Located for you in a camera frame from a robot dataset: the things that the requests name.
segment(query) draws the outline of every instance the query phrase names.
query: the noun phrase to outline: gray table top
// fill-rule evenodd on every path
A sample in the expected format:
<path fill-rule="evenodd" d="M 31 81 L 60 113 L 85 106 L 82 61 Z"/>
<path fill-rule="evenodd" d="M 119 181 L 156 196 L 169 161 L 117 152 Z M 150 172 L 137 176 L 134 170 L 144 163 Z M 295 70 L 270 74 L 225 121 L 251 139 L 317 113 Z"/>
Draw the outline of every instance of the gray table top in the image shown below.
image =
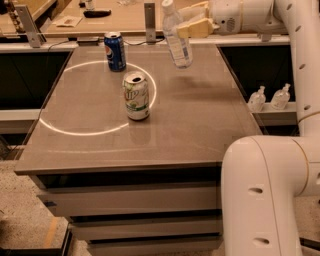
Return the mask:
<path fill-rule="evenodd" d="M 236 139 L 260 134 L 212 44 L 192 45 L 175 68 L 163 45 L 126 46 L 127 69 L 111 72 L 103 46 L 73 52 L 18 161 L 19 175 L 214 166 Z M 127 117 L 122 79 L 142 70 L 150 116 Z"/>

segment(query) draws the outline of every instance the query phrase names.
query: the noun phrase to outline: metal bracket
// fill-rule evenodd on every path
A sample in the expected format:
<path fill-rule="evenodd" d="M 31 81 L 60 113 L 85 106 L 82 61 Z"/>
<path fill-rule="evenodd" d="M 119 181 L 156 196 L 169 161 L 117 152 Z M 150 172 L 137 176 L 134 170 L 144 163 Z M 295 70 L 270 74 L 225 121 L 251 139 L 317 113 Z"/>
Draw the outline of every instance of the metal bracket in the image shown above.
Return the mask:
<path fill-rule="evenodd" d="M 0 160 L 4 160 L 9 153 L 10 153 L 9 145 L 6 142 L 6 140 L 0 135 Z"/>
<path fill-rule="evenodd" d="M 261 42 L 269 42 L 272 39 L 272 34 L 258 34 Z"/>
<path fill-rule="evenodd" d="M 23 28 L 27 35 L 29 44 L 32 48 L 41 47 L 42 43 L 46 41 L 45 37 L 41 34 L 32 16 L 29 12 L 27 5 L 15 5 L 16 12 L 23 24 Z"/>
<path fill-rule="evenodd" d="M 156 17 L 154 0 L 144 1 L 144 15 L 147 44 L 154 44 L 156 42 Z"/>

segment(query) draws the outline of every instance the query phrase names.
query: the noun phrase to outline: paper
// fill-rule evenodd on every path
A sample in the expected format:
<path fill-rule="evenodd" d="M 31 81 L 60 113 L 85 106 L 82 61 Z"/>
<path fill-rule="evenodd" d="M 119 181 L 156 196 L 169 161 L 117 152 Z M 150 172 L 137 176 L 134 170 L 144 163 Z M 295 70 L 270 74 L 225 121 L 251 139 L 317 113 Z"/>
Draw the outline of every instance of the paper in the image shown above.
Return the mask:
<path fill-rule="evenodd" d="M 82 17 L 64 16 L 56 22 L 57 27 L 75 27 L 79 24 Z"/>

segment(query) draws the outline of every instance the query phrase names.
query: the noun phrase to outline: blue soda can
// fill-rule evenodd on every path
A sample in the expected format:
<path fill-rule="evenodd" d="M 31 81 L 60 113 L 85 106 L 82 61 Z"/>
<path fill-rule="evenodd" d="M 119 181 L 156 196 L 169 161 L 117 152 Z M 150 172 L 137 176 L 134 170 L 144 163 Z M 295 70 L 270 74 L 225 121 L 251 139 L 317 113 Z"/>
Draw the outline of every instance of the blue soda can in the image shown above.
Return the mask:
<path fill-rule="evenodd" d="M 111 71 L 122 71 L 126 68 L 126 56 L 120 32 L 108 32 L 104 36 L 109 68 Z"/>

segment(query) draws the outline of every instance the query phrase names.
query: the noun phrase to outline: bottle cap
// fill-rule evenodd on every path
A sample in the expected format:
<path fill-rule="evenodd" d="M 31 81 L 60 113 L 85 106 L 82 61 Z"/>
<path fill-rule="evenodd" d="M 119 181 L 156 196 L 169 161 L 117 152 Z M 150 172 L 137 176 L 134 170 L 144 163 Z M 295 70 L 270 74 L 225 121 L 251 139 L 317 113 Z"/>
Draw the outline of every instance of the bottle cap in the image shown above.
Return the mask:
<path fill-rule="evenodd" d="M 263 93 L 264 93 L 264 88 L 265 88 L 265 87 L 264 87 L 263 85 L 261 85 L 261 86 L 260 86 L 260 89 L 258 90 L 258 93 L 259 93 L 259 94 L 263 94 Z"/>
<path fill-rule="evenodd" d="M 289 91 L 289 87 L 290 87 L 290 84 L 286 84 L 286 85 L 283 87 L 283 90 Z"/>
<path fill-rule="evenodd" d="M 162 1 L 162 10 L 165 14 L 170 14 L 175 11 L 175 6 L 173 0 L 163 0 Z"/>

